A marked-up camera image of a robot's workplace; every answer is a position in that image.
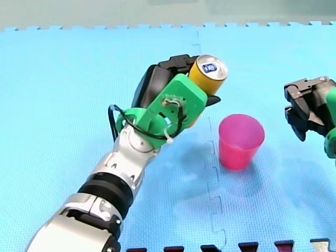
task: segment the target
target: green 3d-printed part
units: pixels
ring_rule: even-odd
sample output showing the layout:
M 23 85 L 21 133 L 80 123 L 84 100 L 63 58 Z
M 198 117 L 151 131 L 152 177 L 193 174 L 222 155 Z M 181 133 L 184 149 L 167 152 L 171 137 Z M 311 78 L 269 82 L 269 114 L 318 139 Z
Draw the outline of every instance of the green 3d-printed part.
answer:
M 336 88 L 331 89 L 326 96 L 327 106 L 334 125 L 336 125 Z M 336 159 L 336 128 L 325 136 L 324 151 L 331 159 Z
M 180 73 L 168 83 L 146 109 L 130 108 L 124 112 L 126 116 L 133 119 L 133 124 L 141 130 L 164 136 L 164 130 L 171 135 L 177 129 L 178 105 L 182 106 L 183 114 L 186 115 L 180 129 L 180 132 L 182 132 L 203 112 L 206 102 L 206 93 L 186 75 Z M 168 118 L 171 123 L 168 123 L 161 115 Z M 120 132 L 123 128 L 123 117 L 121 115 L 118 116 L 116 126 Z M 165 139 L 156 139 L 140 132 L 138 134 L 148 140 L 155 149 L 166 143 Z

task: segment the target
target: blue foam mat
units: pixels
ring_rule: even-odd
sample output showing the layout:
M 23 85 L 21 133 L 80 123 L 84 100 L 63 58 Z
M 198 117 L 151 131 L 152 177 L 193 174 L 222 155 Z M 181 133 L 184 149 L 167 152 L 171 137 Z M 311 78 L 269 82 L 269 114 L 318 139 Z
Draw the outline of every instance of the blue foam mat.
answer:
M 123 251 L 214 244 L 234 252 L 258 242 L 269 252 L 293 240 L 295 251 L 308 252 L 319 238 L 336 248 L 335 163 L 321 136 L 301 143 L 283 114 L 284 84 L 335 78 L 335 42 L 334 23 L 314 22 L 0 33 L 0 251 L 23 251 L 111 149 L 107 107 L 127 108 L 150 64 L 205 53 L 228 65 L 222 102 L 148 167 L 124 223 Z M 231 113 L 257 118 L 266 131 L 253 164 L 238 174 L 217 160 L 217 127 Z

